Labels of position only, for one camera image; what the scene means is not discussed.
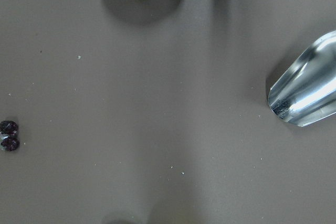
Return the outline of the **dark cherries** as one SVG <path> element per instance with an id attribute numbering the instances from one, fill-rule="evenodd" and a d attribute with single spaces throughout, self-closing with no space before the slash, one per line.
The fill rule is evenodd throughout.
<path id="1" fill-rule="evenodd" d="M 1 149 L 11 152 L 20 146 L 18 124 L 14 121 L 1 121 Z"/>

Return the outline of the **steel ice scoop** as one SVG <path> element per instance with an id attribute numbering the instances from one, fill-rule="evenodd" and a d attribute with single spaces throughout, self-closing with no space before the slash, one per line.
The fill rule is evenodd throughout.
<path id="1" fill-rule="evenodd" d="M 305 127 L 335 114 L 335 32 L 313 42 L 272 85 L 267 97 L 282 121 Z"/>

